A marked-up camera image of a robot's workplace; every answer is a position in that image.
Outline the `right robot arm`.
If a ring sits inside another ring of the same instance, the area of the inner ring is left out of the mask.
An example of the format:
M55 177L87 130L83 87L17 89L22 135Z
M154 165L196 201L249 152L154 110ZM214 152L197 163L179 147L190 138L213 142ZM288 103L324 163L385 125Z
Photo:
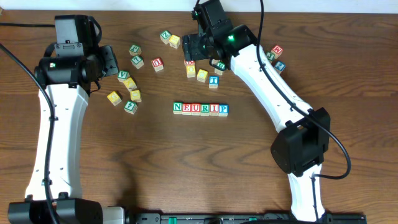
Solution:
M271 154L288 175L291 213L298 221L319 222L325 217L319 174L328 149L328 135L307 117L330 122L323 109L314 111L298 97L267 59L251 30L235 27L219 1L196 3L192 18L198 32L183 36L186 60L219 60L251 89L277 131Z

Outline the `green N block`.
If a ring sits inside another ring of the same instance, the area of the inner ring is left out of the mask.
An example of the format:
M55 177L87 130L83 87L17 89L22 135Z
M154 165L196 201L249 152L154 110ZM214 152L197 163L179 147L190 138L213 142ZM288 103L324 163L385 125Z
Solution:
M173 114L182 114L183 103L182 102L173 102Z

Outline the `green R block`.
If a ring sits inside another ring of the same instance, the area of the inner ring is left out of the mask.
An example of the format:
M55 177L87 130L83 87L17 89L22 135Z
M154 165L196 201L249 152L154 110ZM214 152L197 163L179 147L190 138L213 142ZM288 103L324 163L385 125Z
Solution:
M200 115L201 116L209 116L210 115L210 105L209 104L201 104Z

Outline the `blue P block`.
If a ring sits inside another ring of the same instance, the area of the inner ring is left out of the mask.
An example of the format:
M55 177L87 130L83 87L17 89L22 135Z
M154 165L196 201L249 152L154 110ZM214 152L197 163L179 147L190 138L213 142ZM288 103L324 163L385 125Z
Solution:
M227 117L227 115L229 115L229 106L228 105L219 104L218 111L219 111L218 116Z

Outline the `red I block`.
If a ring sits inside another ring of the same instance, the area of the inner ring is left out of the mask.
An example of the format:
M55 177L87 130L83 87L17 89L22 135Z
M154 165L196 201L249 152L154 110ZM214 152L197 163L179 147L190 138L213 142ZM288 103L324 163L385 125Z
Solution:
M217 103L210 104L210 116L219 116L219 107Z

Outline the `red E block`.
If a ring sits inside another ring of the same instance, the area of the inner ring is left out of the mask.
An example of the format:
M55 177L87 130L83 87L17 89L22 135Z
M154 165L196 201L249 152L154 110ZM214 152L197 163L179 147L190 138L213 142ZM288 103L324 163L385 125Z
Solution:
M184 103L182 105L182 114L183 115L191 115L192 114L192 105L190 103Z

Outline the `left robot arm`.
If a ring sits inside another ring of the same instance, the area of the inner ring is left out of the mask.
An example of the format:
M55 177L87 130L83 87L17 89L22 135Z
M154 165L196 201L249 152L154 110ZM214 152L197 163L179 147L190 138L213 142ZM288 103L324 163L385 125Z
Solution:
M118 73L112 48L91 16L56 16L57 40L30 73L39 88L40 129L23 202L9 204L11 223L124 223L122 207L82 197L80 142L91 85Z

